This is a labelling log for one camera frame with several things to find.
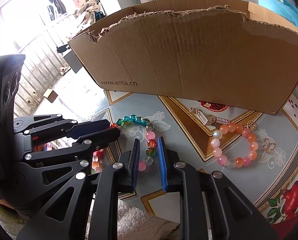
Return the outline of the blue floral quilt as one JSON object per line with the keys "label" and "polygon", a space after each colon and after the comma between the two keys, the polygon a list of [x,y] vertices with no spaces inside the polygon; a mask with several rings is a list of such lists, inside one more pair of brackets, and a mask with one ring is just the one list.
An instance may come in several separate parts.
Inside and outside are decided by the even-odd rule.
{"label": "blue floral quilt", "polygon": [[298,28],[298,7],[288,0],[258,0],[258,4],[282,16]]}

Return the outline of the wheelchair with clothes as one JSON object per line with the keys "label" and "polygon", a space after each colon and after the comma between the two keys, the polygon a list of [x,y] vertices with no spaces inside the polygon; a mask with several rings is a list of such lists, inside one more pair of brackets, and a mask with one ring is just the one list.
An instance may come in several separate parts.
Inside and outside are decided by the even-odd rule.
{"label": "wheelchair with clothes", "polygon": [[106,17],[100,0],[86,0],[74,13],[77,27],[83,29]]}

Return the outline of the grey cabinet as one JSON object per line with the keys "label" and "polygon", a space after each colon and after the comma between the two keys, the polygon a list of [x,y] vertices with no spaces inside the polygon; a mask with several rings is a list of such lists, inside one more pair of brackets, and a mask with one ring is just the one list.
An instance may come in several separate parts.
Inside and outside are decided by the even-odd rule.
{"label": "grey cabinet", "polygon": [[78,73],[78,71],[83,68],[82,63],[77,58],[77,56],[74,54],[74,52],[70,50],[66,50],[63,53],[63,58],[65,59],[66,63],[69,65],[69,67],[73,70],[75,74]]}

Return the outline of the small cardboard box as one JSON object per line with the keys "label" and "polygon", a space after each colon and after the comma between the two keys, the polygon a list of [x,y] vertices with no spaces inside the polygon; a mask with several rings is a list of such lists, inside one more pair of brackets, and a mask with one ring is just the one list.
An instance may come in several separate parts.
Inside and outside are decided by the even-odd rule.
{"label": "small cardboard box", "polygon": [[45,93],[43,94],[44,98],[47,99],[50,103],[53,103],[57,97],[58,97],[58,94],[52,90],[52,89],[47,89],[45,91]]}

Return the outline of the white fleece sleeve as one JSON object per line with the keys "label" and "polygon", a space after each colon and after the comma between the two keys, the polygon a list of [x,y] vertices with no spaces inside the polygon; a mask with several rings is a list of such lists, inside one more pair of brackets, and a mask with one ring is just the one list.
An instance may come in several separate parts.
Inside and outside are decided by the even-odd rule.
{"label": "white fleece sleeve", "polygon": [[[16,239],[26,220],[0,203],[0,225]],[[118,201],[118,239],[178,239],[179,225]]]}

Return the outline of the gold butterfly earring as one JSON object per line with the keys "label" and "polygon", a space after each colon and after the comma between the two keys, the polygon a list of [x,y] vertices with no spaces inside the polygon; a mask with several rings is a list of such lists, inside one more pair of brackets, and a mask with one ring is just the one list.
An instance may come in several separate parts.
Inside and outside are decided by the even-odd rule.
{"label": "gold butterfly earring", "polygon": [[271,154],[271,152],[275,149],[276,143],[271,142],[268,138],[263,139],[263,146],[261,147],[262,151]]}

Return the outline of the fruit pattern tablecloth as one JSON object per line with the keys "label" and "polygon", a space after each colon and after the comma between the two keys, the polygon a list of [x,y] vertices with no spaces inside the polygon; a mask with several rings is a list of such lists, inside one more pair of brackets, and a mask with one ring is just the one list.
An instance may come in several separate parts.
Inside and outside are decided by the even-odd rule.
{"label": "fruit pattern tablecloth", "polygon": [[[269,115],[167,96],[107,91],[95,83],[92,88],[96,94],[92,103],[99,107],[97,116],[114,122],[136,114],[150,120],[156,135],[163,137],[166,147],[176,151],[182,161],[201,172],[223,172],[275,228],[286,229],[298,221],[298,89],[278,114]],[[215,128],[203,125],[189,112],[191,107],[237,124],[254,122],[256,159],[248,166],[234,167],[236,158],[249,154],[249,143],[240,134],[227,133],[221,138],[227,165],[219,165],[210,145]],[[276,143],[271,154],[261,149],[264,138]]]}

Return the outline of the brown cardboard box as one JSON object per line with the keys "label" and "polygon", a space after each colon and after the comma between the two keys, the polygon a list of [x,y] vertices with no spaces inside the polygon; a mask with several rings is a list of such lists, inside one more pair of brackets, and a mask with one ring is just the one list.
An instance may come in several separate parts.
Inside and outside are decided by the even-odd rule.
{"label": "brown cardboard box", "polygon": [[240,0],[155,0],[69,41],[103,89],[276,114],[298,83],[298,28]]}

